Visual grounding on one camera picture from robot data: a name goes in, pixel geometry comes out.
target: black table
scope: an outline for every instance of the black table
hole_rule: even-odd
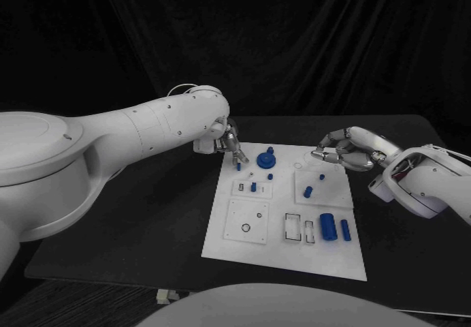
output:
[[[240,140],[316,146],[340,128],[378,131],[404,149],[444,146],[424,117],[237,117]],[[202,258],[224,154],[192,144],[140,161],[109,182],[78,223],[45,240],[26,276],[202,291],[237,283],[332,290],[395,309],[471,315],[471,227],[448,208],[412,215],[368,190],[382,172],[348,171],[368,282]]]

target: small blue object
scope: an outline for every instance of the small blue object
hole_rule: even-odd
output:
[[[271,169],[277,164],[276,155],[273,155],[273,147],[267,149],[267,152],[261,153],[257,157],[257,164],[263,169]]]
[[[349,221],[346,219],[342,219],[340,224],[342,224],[342,231],[343,231],[343,239],[345,240],[352,240],[351,229],[349,229]]]
[[[322,237],[326,240],[338,240],[338,228],[332,213],[322,214]]]
[[[307,187],[307,190],[304,191],[304,198],[309,199],[312,197],[312,193],[313,193],[313,188],[312,186]]]

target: blue cylinder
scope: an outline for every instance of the blue cylinder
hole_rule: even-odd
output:
[[[312,186],[307,187],[307,190],[304,191],[304,198],[309,199],[312,197],[312,193],[313,193],[313,188]]]
[[[349,229],[349,221],[346,219],[342,219],[340,224],[342,224],[343,239],[346,241],[349,241],[349,240],[352,240],[351,229]]]
[[[322,237],[326,240],[338,240],[336,221],[332,213],[322,214]]]

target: gray floor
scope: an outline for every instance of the gray floor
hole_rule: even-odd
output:
[[[158,305],[156,293],[158,290],[142,287],[45,281],[0,315],[0,326],[132,327],[163,307]],[[435,326],[471,326],[471,320],[414,316]]]

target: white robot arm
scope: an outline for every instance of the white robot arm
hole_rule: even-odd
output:
[[[338,153],[323,152],[333,143]],[[471,167],[450,153],[471,161],[466,155],[431,144],[404,151],[384,136],[349,127],[329,133],[312,156],[361,172],[379,164],[385,171],[369,189],[384,201],[397,199],[425,218],[450,206],[471,225]]]
[[[80,220],[127,165],[192,141],[195,152],[232,151],[248,163],[222,92],[188,92],[75,118],[0,113],[0,279],[19,242]]]

